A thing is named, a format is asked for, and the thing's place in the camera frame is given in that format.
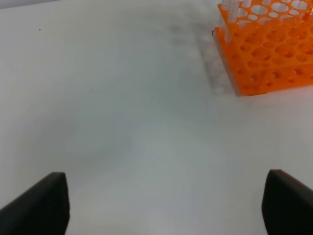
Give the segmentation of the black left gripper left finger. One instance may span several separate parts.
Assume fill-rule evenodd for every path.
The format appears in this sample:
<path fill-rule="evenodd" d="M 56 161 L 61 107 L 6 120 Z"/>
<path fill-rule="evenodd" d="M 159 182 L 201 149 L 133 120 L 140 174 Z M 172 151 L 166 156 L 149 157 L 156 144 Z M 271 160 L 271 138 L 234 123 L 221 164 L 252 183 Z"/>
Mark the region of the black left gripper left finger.
<path fill-rule="evenodd" d="M 66 174 L 52 172 L 0 210 L 0 233 L 64 235 L 69 220 Z"/>

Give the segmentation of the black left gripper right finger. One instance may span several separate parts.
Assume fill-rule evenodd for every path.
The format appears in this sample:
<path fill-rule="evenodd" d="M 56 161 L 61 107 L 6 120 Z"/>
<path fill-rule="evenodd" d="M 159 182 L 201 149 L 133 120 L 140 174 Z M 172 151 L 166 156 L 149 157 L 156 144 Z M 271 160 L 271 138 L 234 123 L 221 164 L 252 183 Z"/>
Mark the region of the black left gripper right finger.
<path fill-rule="evenodd" d="M 313 190 L 280 169 L 268 172 L 262 216 L 269 235 L 313 233 Z"/>

